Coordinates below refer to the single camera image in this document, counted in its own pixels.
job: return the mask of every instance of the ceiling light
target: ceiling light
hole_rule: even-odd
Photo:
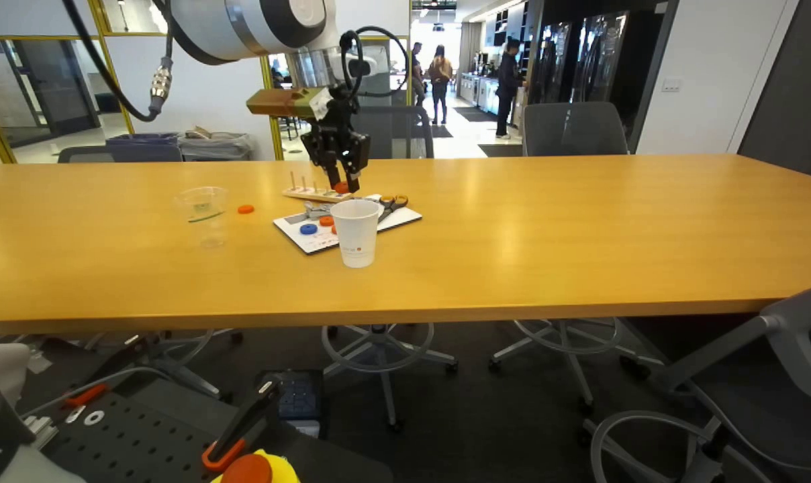
[[[509,0],[509,2],[493,5],[493,7],[489,7],[489,11],[472,13],[472,17],[468,17],[465,22],[489,22],[489,18],[493,18],[500,11],[509,11],[509,7],[521,5],[521,2],[524,2],[524,0]]]

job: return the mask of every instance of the wooden table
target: wooden table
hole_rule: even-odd
[[[289,170],[0,166],[0,333],[727,315],[811,286],[811,176],[750,159],[372,160],[364,190],[423,219],[364,272],[272,226],[301,211]],[[174,210],[194,184],[229,187],[219,247]]]

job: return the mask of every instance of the person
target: person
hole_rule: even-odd
[[[497,73],[497,129],[493,129],[497,137],[508,135],[508,117],[517,89],[516,50],[517,44],[508,40],[501,66]]]
[[[423,105],[423,99],[427,99],[423,70],[421,70],[421,62],[418,62],[421,48],[423,48],[421,44],[413,44],[413,48],[410,48],[410,95],[413,95],[413,105]]]
[[[431,82],[431,125],[437,125],[437,105],[441,105],[441,124],[447,124],[447,82],[454,78],[450,62],[443,57],[443,45],[435,48],[435,58],[430,64],[430,82]]]

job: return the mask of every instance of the plastic cup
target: plastic cup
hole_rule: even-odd
[[[198,243],[203,247],[222,243],[225,187],[219,184],[187,187],[176,195],[176,210],[187,230],[194,230],[194,237],[198,239]]]
[[[348,199],[331,206],[344,266],[372,266],[378,211],[380,206],[371,199]]]

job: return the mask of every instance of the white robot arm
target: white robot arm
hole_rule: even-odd
[[[156,0],[174,40],[203,64],[333,48],[333,0]]]

